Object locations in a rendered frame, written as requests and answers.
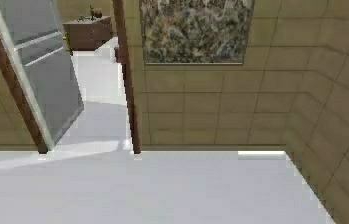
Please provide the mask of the grey room door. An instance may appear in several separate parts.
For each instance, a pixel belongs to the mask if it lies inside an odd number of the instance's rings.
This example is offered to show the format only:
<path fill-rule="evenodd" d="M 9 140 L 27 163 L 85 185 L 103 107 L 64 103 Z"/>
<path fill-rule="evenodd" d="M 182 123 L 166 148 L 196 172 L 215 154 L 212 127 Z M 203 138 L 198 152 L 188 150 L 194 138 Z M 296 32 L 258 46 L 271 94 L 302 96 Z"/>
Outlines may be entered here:
<path fill-rule="evenodd" d="M 0 0 L 0 66 L 38 152 L 84 109 L 56 0 Z"/>

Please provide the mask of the brown wooden cabinet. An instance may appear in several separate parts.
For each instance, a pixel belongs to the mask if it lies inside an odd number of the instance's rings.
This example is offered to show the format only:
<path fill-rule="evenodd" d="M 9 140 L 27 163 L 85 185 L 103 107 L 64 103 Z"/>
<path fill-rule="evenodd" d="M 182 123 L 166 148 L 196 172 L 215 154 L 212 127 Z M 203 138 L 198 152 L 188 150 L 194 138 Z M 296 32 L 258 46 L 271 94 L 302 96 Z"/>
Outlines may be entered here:
<path fill-rule="evenodd" d="M 63 24 L 72 51 L 94 51 L 113 37 L 110 16 Z"/>

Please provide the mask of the mottled framed wall picture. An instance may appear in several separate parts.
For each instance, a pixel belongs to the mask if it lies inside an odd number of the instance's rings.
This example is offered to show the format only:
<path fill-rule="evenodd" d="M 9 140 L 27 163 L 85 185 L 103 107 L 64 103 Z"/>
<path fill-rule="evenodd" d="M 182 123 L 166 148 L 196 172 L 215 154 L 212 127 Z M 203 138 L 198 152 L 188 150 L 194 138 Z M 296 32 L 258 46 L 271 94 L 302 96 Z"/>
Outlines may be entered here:
<path fill-rule="evenodd" d="M 147 64 L 241 64 L 255 0 L 140 0 Z"/>

